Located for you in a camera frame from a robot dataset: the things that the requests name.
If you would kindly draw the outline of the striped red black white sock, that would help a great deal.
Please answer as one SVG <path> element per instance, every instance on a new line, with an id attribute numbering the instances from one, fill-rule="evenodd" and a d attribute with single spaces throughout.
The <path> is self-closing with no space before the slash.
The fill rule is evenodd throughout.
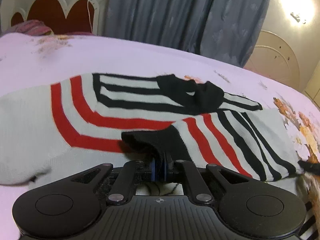
<path id="1" fill-rule="evenodd" d="M 1 97 L 1 184 L 14 185 L 53 170 L 66 153 L 91 163 L 91 153 L 120 166 L 130 153 L 121 133 L 160 130 L 218 110 L 258 111 L 260 103 L 211 82 L 175 75 L 82 74 Z"/>

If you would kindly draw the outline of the blue grey curtain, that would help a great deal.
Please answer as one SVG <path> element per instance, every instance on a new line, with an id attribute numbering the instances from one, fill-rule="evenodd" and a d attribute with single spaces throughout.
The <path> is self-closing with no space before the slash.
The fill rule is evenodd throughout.
<path id="1" fill-rule="evenodd" d="M 244 67 L 270 0 L 109 0 L 103 35 Z"/>

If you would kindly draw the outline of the wall lamp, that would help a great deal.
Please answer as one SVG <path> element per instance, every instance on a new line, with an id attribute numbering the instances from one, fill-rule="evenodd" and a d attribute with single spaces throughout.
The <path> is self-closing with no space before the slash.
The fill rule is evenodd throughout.
<path id="1" fill-rule="evenodd" d="M 290 16 L 298 23 L 298 24 L 306 24 L 305 16 L 302 14 L 298 14 L 295 12 L 291 12 Z"/>

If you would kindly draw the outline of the pink striped pillow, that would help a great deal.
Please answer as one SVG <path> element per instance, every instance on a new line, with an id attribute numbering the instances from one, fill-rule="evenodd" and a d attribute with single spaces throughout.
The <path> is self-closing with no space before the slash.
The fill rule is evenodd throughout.
<path id="1" fill-rule="evenodd" d="M 22 33 L 29 36 L 43 36 L 51 35 L 53 34 L 53 31 L 42 21 L 29 20 L 26 22 L 18 23 L 13 27 L 8 28 L 6 31 L 3 32 L 3 35 L 9 33 Z"/>

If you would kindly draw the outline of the white red heart headboard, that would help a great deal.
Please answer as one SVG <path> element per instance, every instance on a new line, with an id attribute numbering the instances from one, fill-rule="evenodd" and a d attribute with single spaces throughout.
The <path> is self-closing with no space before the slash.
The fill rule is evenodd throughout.
<path id="1" fill-rule="evenodd" d="M 38 20 L 55 34 L 86 33 L 97 35 L 99 3 L 97 0 L 33 0 L 29 9 L 16 7 L 2 22 L 8 27 Z"/>

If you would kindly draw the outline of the pink floral bed sheet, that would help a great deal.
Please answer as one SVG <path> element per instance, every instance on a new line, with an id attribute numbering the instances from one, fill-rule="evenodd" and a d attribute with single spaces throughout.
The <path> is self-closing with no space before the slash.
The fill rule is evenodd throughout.
<path id="1" fill-rule="evenodd" d="M 23 34 L 1 38 L 2 95 L 90 72 L 175 74 L 210 81 L 265 108 L 284 110 L 284 125 L 296 151 L 303 158 L 318 152 L 319 109 L 306 94 L 253 72 L 180 50 L 114 38 Z"/>

